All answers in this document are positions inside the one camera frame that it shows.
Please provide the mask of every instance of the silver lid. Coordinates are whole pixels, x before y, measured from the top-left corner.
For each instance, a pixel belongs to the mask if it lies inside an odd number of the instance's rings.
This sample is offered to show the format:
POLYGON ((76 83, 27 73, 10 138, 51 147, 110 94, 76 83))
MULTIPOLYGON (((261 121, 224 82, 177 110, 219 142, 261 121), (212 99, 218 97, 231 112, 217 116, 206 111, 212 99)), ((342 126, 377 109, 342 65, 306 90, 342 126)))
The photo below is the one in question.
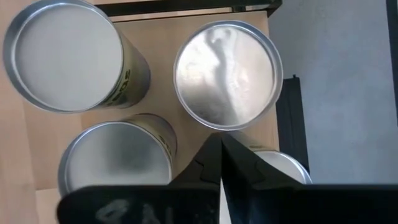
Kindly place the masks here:
POLYGON ((171 180, 165 149, 144 129, 122 121, 97 124, 64 152, 58 186, 65 195, 89 185, 155 185, 171 180))
POLYGON ((302 184, 311 184, 310 174, 293 157, 277 151, 254 152, 271 166, 302 184))
POLYGON ((220 130, 242 129, 259 119, 278 99, 282 80, 274 44, 240 21, 203 26, 182 46, 174 64, 183 107, 220 130))
POLYGON ((88 110, 111 93, 123 49, 98 8, 79 0, 43 0, 11 22, 3 59, 22 96, 45 110, 70 113, 88 110))

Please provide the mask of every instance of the wooden surface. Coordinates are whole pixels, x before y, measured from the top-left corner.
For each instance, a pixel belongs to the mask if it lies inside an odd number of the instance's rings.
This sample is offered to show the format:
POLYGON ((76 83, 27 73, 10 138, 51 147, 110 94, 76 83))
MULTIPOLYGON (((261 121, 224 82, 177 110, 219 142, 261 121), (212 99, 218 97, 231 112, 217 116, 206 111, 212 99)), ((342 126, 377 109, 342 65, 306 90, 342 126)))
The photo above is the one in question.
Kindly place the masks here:
MULTIPOLYGON (((29 3, 29 0, 0 0, 2 38, 11 19, 29 3)), ((266 18, 265 12, 250 12, 117 23, 116 26, 145 56, 153 73, 146 98, 125 110, 71 115, 39 110, 17 94, 1 66, 0 223, 55 223, 60 156, 78 133, 100 121, 143 111, 165 117, 177 132, 175 170, 176 173, 182 170, 212 130, 198 124, 185 112, 172 88, 172 64, 179 46, 197 27, 220 19, 243 20, 267 33, 266 18)), ((278 149, 275 109, 245 132, 266 146, 278 149)))

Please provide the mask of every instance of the cylindrical canister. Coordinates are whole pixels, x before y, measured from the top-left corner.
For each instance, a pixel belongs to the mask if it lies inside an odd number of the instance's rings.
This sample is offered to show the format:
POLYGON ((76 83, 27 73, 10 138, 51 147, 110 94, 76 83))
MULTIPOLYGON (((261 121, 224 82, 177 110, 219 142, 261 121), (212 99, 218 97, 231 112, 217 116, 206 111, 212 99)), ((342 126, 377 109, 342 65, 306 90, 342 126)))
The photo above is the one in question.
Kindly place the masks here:
POLYGON ((128 107, 149 89, 144 57, 104 12, 80 0, 42 0, 22 10, 6 32, 3 60, 25 99, 58 113, 128 107))
POLYGON ((169 123, 137 114, 83 131, 58 168, 61 195, 91 185, 166 185, 173 177, 177 138, 169 123))
POLYGON ((260 30, 241 21, 204 25, 182 45, 174 85, 188 113, 219 130, 261 119, 277 101, 283 71, 279 53, 260 30))
POLYGON ((282 152, 269 149, 241 131, 230 131, 228 134, 234 137, 243 146, 246 146, 248 149, 254 151, 254 153, 262 160, 266 161, 268 164, 288 175, 289 177, 302 184, 312 183, 308 171, 303 165, 301 165, 301 163, 299 163, 299 161, 293 157, 282 152))

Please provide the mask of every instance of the black shelf edge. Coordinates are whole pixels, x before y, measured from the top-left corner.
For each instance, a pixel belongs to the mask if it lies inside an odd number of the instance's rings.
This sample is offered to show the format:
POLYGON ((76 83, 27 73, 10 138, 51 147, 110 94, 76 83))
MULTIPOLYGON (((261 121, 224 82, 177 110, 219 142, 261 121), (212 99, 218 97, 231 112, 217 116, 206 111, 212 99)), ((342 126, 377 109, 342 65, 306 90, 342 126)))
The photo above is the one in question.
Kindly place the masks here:
POLYGON ((398 5, 397 0, 386 0, 387 21, 390 37, 390 52, 392 65, 392 82, 396 99, 396 113, 398 120, 398 5))
POLYGON ((280 152, 292 156, 310 172, 300 79, 296 76, 284 80, 276 113, 280 152))
POLYGON ((141 2, 123 2, 114 4, 97 4, 96 6, 111 16, 128 16, 136 14, 149 14, 157 12, 174 12, 197 9, 215 9, 231 7, 234 11, 243 11, 246 6, 264 6, 265 11, 272 14, 280 5, 282 0, 155 0, 141 2))

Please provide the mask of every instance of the canister label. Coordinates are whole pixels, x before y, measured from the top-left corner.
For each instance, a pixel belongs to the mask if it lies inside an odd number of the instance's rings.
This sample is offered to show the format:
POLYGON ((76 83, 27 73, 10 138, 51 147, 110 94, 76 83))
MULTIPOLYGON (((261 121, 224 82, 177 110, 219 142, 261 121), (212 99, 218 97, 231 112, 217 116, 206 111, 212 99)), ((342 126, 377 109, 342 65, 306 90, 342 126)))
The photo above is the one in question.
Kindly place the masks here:
POLYGON ((145 95, 150 82, 149 68, 141 53, 127 38, 119 33, 123 45, 123 69, 119 81, 103 106, 131 106, 138 103, 145 95))
POLYGON ((125 121, 135 124, 151 133, 165 149, 170 163, 173 164, 177 152, 177 139, 173 129, 166 120, 153 114, 137 114, 125 121))

